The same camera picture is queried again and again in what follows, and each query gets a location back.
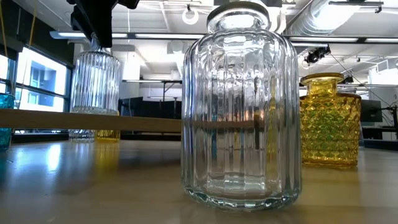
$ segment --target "blue glass vase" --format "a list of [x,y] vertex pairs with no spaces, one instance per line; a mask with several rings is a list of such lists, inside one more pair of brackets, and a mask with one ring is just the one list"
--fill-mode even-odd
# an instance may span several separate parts
[[[0,109],[14,109],[15,97],[0,93]],[[11,128],[0,128],[0,152],[6,151],[11,142]]]

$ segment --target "textured yellow vase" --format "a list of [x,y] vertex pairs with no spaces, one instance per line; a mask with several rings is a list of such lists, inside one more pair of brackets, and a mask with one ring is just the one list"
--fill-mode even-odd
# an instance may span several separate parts
[[302,162],[324,167],[358,163],[361,97],[337,93],[340,73],[319,73],[301,79],[308,95],[300,97]]
[[95,141],[118,142],[120,140],[120,130],[96,130]]

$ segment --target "wooden table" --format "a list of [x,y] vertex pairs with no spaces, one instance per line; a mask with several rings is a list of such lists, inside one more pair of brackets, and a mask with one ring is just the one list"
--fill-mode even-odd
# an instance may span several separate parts
[[303,168],[282,210],[231,213],[180,185],[180,143],[51,142],[0,156],[0,223],[397,223],[398,153],[363,149],[357,169]]

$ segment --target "ceiling duct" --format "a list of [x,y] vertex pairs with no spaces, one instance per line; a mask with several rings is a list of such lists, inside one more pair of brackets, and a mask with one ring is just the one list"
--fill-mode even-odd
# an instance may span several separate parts
[[[358,3],[361,0],[347,0]],[[360,8],[330,4],[331,0],[313,0],[293,23],[286,35],[328,35],[343,25]]]

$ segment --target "ribbed glass jar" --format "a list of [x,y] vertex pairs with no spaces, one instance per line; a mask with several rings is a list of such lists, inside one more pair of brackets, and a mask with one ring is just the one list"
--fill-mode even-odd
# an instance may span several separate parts
[[185,54],[182,185],[213,207],[279,208],[301,191],[299,78],[267,11],[231,2]]
[[[70,112],[117,116],[121,63],[99,45],[95,35],[92,38],[91,50],[81,53],[76,61]],[[94,130],[69,130],[71,141],[94,138]]]

